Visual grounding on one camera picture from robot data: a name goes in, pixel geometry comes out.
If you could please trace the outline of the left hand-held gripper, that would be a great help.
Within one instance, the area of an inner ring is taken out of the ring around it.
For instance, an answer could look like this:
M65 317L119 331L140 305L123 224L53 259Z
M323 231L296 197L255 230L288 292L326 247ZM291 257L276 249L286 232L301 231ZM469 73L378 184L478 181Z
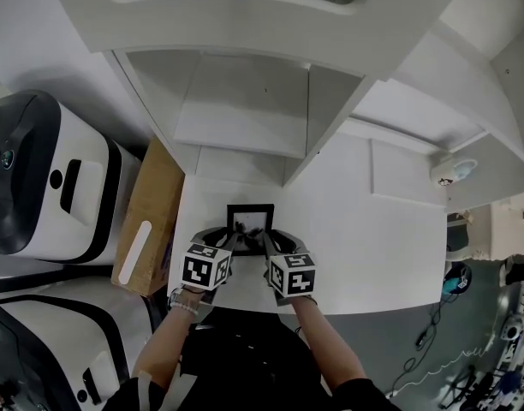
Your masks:
M234 231L226 235L225 227L204 229L174 254L174 258L179 259L179 283L194 291L201 291L202 303L212 305L218 290L231 276L237 238L238 234ZM224 239L224 244L217 247Z

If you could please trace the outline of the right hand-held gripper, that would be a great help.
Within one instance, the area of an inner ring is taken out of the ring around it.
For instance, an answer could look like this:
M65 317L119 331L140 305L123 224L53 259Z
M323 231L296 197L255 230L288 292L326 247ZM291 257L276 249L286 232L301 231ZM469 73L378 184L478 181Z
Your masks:
M264 278L273 291L276 304L282 307L296 297L312 298L316 264L305 243L279 229L266 231L263 241Z

